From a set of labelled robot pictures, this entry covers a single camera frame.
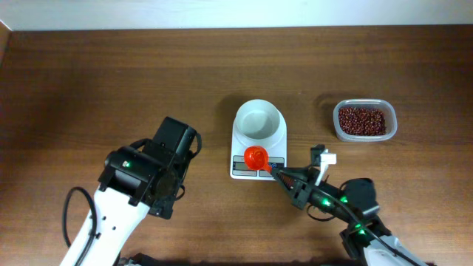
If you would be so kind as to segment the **clear plastic container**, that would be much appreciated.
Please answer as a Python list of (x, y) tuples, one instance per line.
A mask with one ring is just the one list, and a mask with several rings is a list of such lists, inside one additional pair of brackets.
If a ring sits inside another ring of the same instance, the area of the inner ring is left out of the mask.
[(344, 142), (380, 142), (398, 130), (393, 106), (380, 99), (349, 99), (333, 110), (337, 138)]

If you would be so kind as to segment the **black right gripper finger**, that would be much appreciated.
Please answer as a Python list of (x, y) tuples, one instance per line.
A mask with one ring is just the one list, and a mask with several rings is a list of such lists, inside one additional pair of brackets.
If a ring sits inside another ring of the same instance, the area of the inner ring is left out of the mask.
[(288, 177), (288, 178), (313, 178), (313, 176), (314, 176), (314, 170), (310, 167), (304, 167), (304, 168), (289, 168), (289, 167), (273, 168), (270, 173), (273, 177), (277, 177), (277, 178), (283, 178), (283, 177)]
[(277, 178), (273, 177), (280, 184), (290, 198), (297, 198), (300, 192), (299, 178)]

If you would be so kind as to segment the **orange measuring scoop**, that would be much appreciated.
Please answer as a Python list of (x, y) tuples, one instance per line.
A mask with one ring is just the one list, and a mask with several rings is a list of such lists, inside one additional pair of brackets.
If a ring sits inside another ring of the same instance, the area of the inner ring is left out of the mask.
[(267, 151), (261, 146), (250, 146), (244, 152), (244, 162), (250, 170), (271, 172)]

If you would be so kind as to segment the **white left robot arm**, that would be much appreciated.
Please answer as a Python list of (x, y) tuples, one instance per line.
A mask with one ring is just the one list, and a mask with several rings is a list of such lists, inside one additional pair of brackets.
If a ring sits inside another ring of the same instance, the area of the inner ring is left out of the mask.
[[(110, 152), (94, 194), (76, 186), (68, 191), (61, 217), (68, 247), (63, 265), (117, 265), (120, 252), (146, 218), (170, 219), (186, 189), (190, 162), (202, 148), (201, 135), (188, 124), (165, 117), (153, 138), (137, 140)], [(67, 214), (74, 192), (86, 198), (89, 213), (74, 240), (67, 233)]]

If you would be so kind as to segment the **white digital kitchen scale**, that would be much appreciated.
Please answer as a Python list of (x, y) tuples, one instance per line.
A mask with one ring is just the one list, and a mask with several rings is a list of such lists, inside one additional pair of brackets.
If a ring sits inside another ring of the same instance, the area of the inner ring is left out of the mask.
[(278, 110), (245, 109), (236, 114), (229, 174), (236, 180), (272, 181), (287, 165), (287, 124)]

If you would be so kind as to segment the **red adzuki beans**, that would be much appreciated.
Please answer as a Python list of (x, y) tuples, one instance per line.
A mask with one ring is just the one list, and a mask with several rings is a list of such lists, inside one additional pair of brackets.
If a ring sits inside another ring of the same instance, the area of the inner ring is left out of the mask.
[(381, 136), (387, 127), (384, 113), (379, 109), (343, 107), (338, 111), (341, 130), (355, 136)]

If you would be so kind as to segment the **white round bowl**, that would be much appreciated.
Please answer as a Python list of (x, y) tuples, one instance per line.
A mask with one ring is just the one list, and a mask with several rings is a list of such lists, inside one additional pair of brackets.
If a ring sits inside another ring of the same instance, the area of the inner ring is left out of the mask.
[(255, 99), (240, 106), (235, 117), (236, 129), (253, 140), (272, 137), (281, 124), (279, 110), (270, 102)]

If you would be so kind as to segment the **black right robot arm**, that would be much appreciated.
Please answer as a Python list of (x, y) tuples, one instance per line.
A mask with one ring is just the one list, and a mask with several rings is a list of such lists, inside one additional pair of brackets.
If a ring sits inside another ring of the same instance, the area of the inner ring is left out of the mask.
[(314, 167), (274, 168), (270, 173), (297, 208), (313, 207), (330, 215), (325, 222), (336, 218), (347, 223), (340, 237), (352, 260), (369, 266), (426, 264), (381, 221), (371, 179), (351, 179), (335, 187), (326, 180), (317, 183), (320, 170)]

